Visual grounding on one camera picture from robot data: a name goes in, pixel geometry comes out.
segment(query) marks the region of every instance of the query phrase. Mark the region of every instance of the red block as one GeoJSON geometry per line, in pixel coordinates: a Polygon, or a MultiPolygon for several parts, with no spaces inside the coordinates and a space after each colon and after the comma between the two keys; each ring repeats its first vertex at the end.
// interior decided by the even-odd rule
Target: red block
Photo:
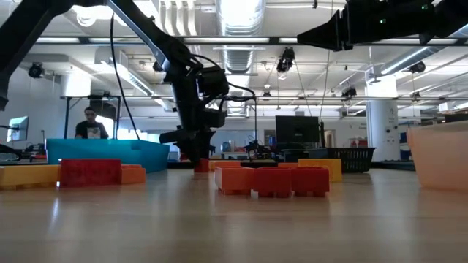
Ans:
{"type": "Polygon", "coordinates": [[[60,187],[107,186],[121,183],[121,160],[62,160],[60,187]]]}
{"type": "Polygon", "coordinates": [[[288,198],[291,195],[291,169],[261,167],[254,171],[253,189],[259,197],[288,198]]]}
{"type": "Polygon", "coordinates": [[[201,159],[197,166],[194,168],[194,172],[210,172],[210,160],[201,159]]]}
{"type": "Polygon", "coordinates": [[[298,167],[291,170],[291,187],[297,197],[325,197],[330,191],[329,171],[321,167],[298,167]]]}

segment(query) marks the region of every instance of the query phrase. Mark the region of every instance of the teal container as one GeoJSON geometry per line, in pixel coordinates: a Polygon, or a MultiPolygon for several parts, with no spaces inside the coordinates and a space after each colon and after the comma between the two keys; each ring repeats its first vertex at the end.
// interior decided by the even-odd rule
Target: teal container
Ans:
{"type": "Polygon", "coordinates": [[[146,172],[167,169],[169,146],[145,140],[46,139],[49,164],[59,159],[120,159],[122,164],[141,164],[146,172]]]}

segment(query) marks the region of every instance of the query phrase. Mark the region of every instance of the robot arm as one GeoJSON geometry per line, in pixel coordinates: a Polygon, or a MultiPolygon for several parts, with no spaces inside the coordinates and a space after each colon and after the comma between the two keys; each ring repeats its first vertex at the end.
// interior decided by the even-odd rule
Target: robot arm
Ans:
{"type": "Polygon", "coordinates": [[[205,106],[229,92],[224,70],[218,66],[203,69],[182,42],[158,28],[133,0],[23,0],[0,28],[0,37],[8,39],[0,47],[0,111],[8,103],[12,73],[52,19],[73,5],[108,5],[148,45],[156,62],[166,71],[165,81],[171,83],[181,120],[181,129],[162,134],[160,140],[177,142],[192,161],[207,156],[213,135],[210,128],[223,126],[225,113],[205,106]]]}

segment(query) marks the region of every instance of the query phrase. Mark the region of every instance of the yellow lego brick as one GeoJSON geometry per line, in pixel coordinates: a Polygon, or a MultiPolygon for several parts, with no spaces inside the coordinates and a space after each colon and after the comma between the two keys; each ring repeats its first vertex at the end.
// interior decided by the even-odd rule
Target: yellow lego brick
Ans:
{"type": "Polygon", "coordinates": [[[60,165],[18,165],[0,167],[0,187],[27,185],[55,185],[60,165]]]}
{"type": "Polygon", "coordinates": [[[330,173],[330,182],[343,181],[341,159],[299,159],[299,167],[324,167],[330,173]]]}

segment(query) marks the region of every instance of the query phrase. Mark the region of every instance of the black plastic crate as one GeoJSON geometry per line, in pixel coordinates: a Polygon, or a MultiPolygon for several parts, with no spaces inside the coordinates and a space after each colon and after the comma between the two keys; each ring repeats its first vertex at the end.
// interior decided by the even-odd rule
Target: black plastic crate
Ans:
{"type": "Polygon", "coordinates": [[[341,159],[342,172],[367,172],[375,148],[323,148],[309,151],[310,159],[341,159]]]}

